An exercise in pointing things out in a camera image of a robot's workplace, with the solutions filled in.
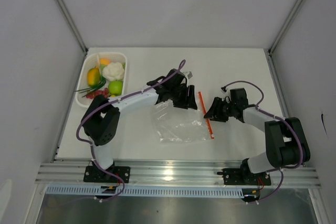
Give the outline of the clear zip bag orange zipper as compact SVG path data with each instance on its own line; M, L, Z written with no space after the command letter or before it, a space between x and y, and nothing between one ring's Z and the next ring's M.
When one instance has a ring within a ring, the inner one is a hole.
M211 127L204 116L204 103L196 95L197 109L179 109L173 102L155 105L151 110L153 128L163 144L188 144L214 139Z

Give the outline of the white cauliflower with green leaves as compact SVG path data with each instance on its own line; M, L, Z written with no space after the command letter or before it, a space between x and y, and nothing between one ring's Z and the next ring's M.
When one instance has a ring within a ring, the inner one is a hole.
M112 62L103 68L102 76L108 81L122 81L125 69L120 62Z

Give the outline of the green scallion stalks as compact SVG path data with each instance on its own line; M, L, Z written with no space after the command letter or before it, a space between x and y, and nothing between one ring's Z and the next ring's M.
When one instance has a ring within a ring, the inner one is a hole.
M81 93L83 94L83 96L85 97L85 95L91 91L95 91L95 90L99 90L101 89L105 84L106 84L106 79L102 76L102 70L103 67L105 67L105 65L101 65L99 60L100 60L100 56L98 54L95 55L91 55L88 56L85 61L84 61L84 65L80 74L80 78L78 81L78 86L75 89L75 93ZM94 87L90 87L87 84L87 72L91 69L91 68L98 68L100 71L100 83L97 86Z

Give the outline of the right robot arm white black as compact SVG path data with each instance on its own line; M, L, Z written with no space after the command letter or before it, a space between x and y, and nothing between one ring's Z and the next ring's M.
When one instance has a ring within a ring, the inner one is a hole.
M238 177L246 184L276 169L295 169L311 158L300 120L272 115L250 104L244 88L230 90L225 98L215 97L204 118L217 122L235 118L264 132L265 151L244 159L237 170Z

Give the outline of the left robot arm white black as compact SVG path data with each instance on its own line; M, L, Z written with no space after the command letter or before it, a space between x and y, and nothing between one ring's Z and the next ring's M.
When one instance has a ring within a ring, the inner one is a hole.
M88 139L79 137L78 140L89 143L93 162L97 166L95 175L102 182L108 182L114 176L114 160L108 145L116 135L119 120L138 109L168 100L175 108L197 110L195 87L188 80L187 75L172 69L166 77L149 81L134 93L112 99L103 95L94 98L78 127L84 130Z

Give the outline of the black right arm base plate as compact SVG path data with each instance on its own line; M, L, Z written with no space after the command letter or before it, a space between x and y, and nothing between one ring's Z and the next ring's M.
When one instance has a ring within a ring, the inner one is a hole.
M225 185L270 186L271 178L266 172L253 174L240 168L224 168L216 173L222 176Z

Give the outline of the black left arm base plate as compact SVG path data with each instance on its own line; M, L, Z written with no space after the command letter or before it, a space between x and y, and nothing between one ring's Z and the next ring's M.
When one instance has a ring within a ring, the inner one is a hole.
M108 172L119 176L127 184L130 178L131 168L128 166L111 166ZM120 183L120 180L104 173L95 165L87 166L83 176L85 183Z

